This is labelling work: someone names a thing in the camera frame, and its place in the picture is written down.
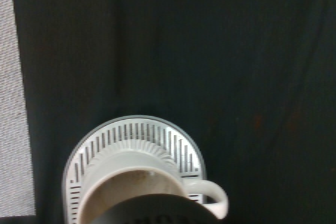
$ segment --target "white mug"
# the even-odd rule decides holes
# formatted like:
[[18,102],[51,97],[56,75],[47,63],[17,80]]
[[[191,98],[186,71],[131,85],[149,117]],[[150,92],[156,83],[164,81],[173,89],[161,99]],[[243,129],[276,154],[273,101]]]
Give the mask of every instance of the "white mug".
[[182,179],[167,155],[161,153],[159,158],[135,150],[102,153],[83,180],[78,224],[89,224],[119,202],[146,194],[174,194],[186,198],[188,194],[204,194],[216,203],[203,206],[219,219],[225,217],[228,198],[224,189],[207,180]]

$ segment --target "mug handle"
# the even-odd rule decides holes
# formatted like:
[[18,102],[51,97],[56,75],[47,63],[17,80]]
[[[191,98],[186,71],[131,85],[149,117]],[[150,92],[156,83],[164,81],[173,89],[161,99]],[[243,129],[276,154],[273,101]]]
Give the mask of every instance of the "mug handle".
[[216,203],[201,204],[215,214],[218,219],[224,219],[228,214],[228,196],[224,189],[212,181],[198,179],[183,179],[183,185],[188,194],[204,194]]

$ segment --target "gray fabric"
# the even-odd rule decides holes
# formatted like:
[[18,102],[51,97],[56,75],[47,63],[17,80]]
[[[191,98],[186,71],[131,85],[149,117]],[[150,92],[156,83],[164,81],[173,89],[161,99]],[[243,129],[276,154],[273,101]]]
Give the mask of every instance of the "gray fabric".
[[0,217],[35,215],[32,155],[12,0],[0,1]]

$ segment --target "white saucer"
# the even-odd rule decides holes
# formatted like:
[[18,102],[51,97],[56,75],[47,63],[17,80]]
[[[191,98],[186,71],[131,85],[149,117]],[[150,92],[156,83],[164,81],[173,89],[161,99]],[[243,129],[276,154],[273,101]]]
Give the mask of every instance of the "white saucer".
[[[150,153],[164,149],[179,167],[182,178],[206,179],[201,152],[185,131],[168,121],[152,116],[126,116],[104,123],[83,138],[68,160],[63,174],[63,207],[66,224],[77,224],[77,209],[81,195],[81,180],[93,161],[107,153],[111,145],[147,144]],[[204,203],[203,195],[189,195],[191,200]]]

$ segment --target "fabric texture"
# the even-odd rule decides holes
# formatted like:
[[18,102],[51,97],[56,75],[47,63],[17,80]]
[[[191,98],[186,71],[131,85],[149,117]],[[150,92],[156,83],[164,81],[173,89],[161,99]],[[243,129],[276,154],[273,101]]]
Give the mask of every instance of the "fabric texture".
[[65,223],[72,150],[132,114],[195,140],[222,223],[336,223],[336,1],[14,3],[36,216],[0,224]]
[[0,217],[35,215],[32,154],[12,0],[0,1]]

